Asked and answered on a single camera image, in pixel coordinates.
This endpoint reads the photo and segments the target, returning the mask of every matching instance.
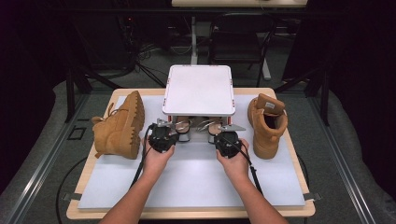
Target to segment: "boot sole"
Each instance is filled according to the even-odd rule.
[[[133,91],[130,97],[128,117],[120,138],[120,149],[129,152],[123,155],[124,157],[134,160],[140,147],[139,133],[145,124],[145,108],[138,91]]]

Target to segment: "forearm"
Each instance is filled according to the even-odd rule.
[[[138,223],[157,179],[157,177],[142,174],[120,201],[108,211],[101,223]]]
[[[288,223],[259,193],[248,177],[234,178],[232,183],[247,210],[250,223]]]

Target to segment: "chair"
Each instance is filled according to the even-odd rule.
[[[209,64],[259,64],[256,87],[260,86],[268,43],[276,22],[264,13],[225,13],[210,25]]]

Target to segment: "boot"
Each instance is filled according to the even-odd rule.
[[[253,149],[256,156],[272,159],[277,153],[279,138],[288,126],[285,104],[260,93],[251,100],[247,118],[254,129]]]
[[[138,91],[130,93],[120,108],[110,112],[102,119],[92,118],[94,145],[99,158],[102,154],[121,155],[136,159],[140,146],[139,133],[145,123],[145,108]]]

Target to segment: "human hand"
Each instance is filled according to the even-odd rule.
[[[245,152],[245,154],[248,154],[248,142],[243,138],[240,138],[240,140],[242,141],[241,150]],[[230,159],[222,157],[218,149],[216,153],[218,161],[224,167],[225,174],[233,183],[234,181],[248,178],[248,161],[242,153],[238,153]]]
[[[146,151],[143,150],[142,153],[146,152],[146,158],[143,166],[143,175],[148,175],[151,177],[158,178],[165,169],[166,163],[169,158],[175,152],[175,145],[172,145],[168,151],[161,153],[156,151],[149,144],[149,140],[146,141]]]

